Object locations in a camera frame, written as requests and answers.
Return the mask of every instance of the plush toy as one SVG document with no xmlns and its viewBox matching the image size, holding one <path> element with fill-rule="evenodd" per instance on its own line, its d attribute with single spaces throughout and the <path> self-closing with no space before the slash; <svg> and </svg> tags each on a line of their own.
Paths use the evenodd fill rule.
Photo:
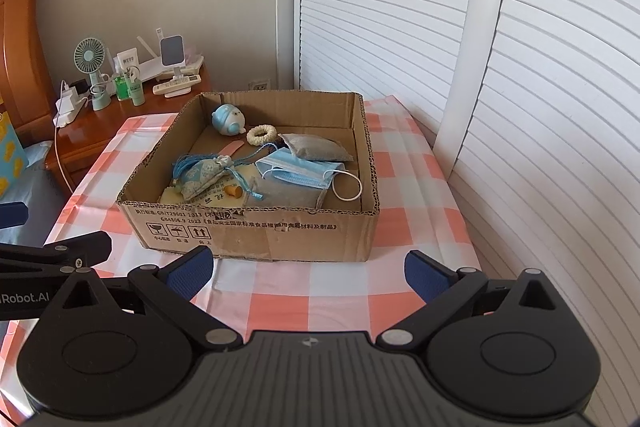
<svg viewBox="0 0 640 427">
<path fill-rule="evenodd" d="M 244 115 L 230 103 L 225 103 L 211 113 L 213 128 L 224 136 L 242 134 L 244 129 Z"/>
</svg>

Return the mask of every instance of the wooden headboard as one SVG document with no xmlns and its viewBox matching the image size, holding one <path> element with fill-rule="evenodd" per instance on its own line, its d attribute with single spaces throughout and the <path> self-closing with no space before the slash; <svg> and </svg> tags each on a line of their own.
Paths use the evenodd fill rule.
<svg viewBox="0 0 640 427">
<path fill-rule="evenodd" d="M 36 26 L 36 0 L 0 0 L 0 95 L 24 147 L 52 139 L 54 92 Z"/>
</svg>

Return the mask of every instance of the disposable surgical mask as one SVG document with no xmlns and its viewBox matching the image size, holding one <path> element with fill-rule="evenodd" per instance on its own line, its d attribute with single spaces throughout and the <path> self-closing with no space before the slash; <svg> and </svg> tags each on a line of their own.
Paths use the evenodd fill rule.
<svg viewBox="0 0 640 427">
<path fill-rule="evenodd" d="M 305 187 L 322 188 L 327 190 L 330 186 L 335 197 L 342 201 L 357 200 L 362 194 L 362 182 L 357 176 L 346 171 L 344 163 L 338 162 L 312 162 L 301 160 L 291 154 L 289 149 L 278 149 L 276 152 L 256 161 L 260 175 L 264 178 L 267 174 L 276 179 Z M 355 178 L 360 184 L 360 190 L 353 198 L 343 198 L 335 192 L 334 178 L 336 174 L 346 174 Z"/>
</svg>

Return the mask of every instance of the wall switch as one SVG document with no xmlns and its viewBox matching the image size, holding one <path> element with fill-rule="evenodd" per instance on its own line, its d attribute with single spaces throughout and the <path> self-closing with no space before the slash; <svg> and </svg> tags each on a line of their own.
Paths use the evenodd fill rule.
<svg viewBox="0 0 640 427">
<path fill-rule="evenodd" d="M 264 78 L 262 80 L 254 80 L 249 82 L 249 90 L 252 91 L 268 91 L 271 89 L 271 79 Z"/>
</svg>

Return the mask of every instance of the open cardboard box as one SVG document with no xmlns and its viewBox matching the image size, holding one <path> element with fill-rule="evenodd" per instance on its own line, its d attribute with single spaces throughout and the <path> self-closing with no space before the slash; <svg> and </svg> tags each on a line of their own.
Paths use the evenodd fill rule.
<svg viewBox="0 0 640 427">
<path fill-rule="evenodd" d="M 228 143 L 244 139 L 222 136 L 211 126 L 211 113 L 223 103 L 242 111 L 247 130 L 268 123 L 279 133 L 317 134 L 340 143 L 354 157 L 345 167 L 362 181 L 362 196 L 341 201 L 329 190 L 318 210 L 157 203 L 171 182 L 172 164 L 181 155 L 216 153 Z M 256 149 L 245 142 L 233 157 Z M 335 188 L 348 197 L 357 193 L 358 184 L 350 176 L 337 175 Z M 202 93 L 184 106 L 136 168 L 117 204 L 145 248 L 184 253 L 207 245 L 221 257 L 366 261 L 380 202 L 362 97 L 352 92 L 294 90 Z"/>
</svg>

